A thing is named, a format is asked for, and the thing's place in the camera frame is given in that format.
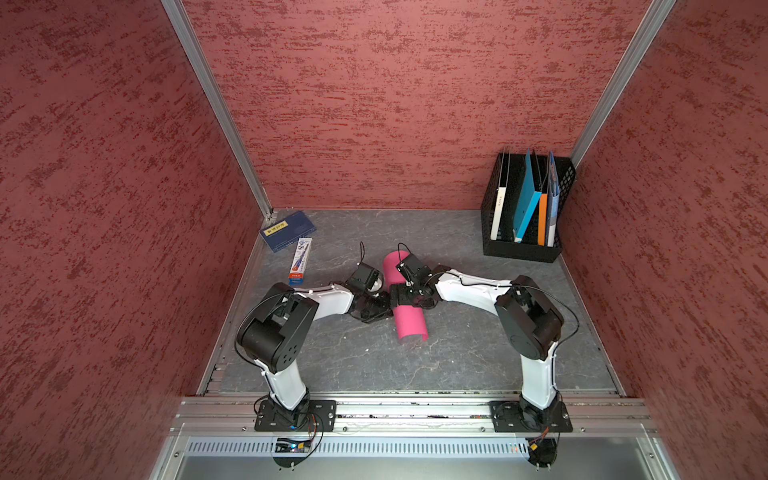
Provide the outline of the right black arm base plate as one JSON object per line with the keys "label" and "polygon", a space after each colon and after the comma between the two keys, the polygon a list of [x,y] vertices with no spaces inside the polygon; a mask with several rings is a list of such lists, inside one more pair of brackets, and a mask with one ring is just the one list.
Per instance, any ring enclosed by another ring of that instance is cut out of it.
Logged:
{"label": "right black arm base plate", "polygon": [[489,409],[496,433],[541,435],[573,432],[570,415],[560,398],[555,398],[544,409],[525,400],[491,401]]}

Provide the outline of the pink rectangular paper sheet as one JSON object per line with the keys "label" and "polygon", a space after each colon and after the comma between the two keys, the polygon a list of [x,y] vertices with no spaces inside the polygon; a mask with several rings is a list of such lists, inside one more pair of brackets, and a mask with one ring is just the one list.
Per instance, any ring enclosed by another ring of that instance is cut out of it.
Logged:
{"label": "pink rectangular paper sheet", "polygon": [[397,266],[407,256],[408,253],[395,251],[385,257],[383,261],[385,284],[391,297],[398,338],[403,340],[406,337],[416,336],[426,342],[429,335],[423,310],[409,305],[398,305],[395,299],[397,287],[406,283],[405,277],[399,272]]}

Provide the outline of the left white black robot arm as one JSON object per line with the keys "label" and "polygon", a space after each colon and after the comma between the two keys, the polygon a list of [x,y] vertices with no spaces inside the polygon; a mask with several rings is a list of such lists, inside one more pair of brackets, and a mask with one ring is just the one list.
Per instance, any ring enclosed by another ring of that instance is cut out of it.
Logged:
{"label": "left white black robot arm", "polygon": [[313,323],[336,315],[363,323],[387,319],[392,316],[390,294],[339,283],[317,289],[276,283],[240,325],[236,350],[261,370],[270,399],[283,410],[296,411],[308,397],[297,359]]}

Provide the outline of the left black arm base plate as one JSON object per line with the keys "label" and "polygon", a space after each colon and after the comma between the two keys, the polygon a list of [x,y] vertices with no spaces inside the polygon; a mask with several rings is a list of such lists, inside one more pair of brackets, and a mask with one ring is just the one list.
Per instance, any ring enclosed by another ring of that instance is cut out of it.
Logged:
{"label": "left black arm base plate", "polygon": [[271,399],[254,404],[256,432],[332,432],[336,421],[334,400],[303,400],[294,410]]}

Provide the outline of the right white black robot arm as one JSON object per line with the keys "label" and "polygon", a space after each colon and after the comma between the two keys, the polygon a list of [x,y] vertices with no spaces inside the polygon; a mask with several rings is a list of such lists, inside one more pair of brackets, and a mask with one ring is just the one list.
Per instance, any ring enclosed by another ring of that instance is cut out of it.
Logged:
{"label": "right white black robot arm", "polygon": [[550,297],[530,277],[493,280],[440,266],[395,270],[404,281],[390,287],[392,306],[430,309],[439,302],[468,305],[495,315],[511,346],[521,357],[521,410],[544,414],[558,401],[554,357],[565,318]]}

